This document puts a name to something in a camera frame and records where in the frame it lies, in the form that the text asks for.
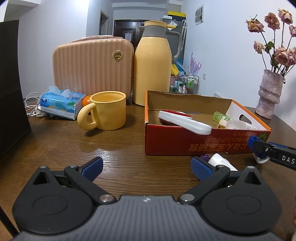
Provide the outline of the person's left hand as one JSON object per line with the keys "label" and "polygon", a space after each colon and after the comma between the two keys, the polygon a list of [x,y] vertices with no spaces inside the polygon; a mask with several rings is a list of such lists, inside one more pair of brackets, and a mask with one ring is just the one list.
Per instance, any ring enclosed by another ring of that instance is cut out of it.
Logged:
{"label": "person's left hand", "polygon": [[296,209],[294,210],[294,213],[293,213],[293,225],[295,227],[295,230],[294,230],[294,233],[292,235],[292,238],[291,238],[291,241],[296,241]]}

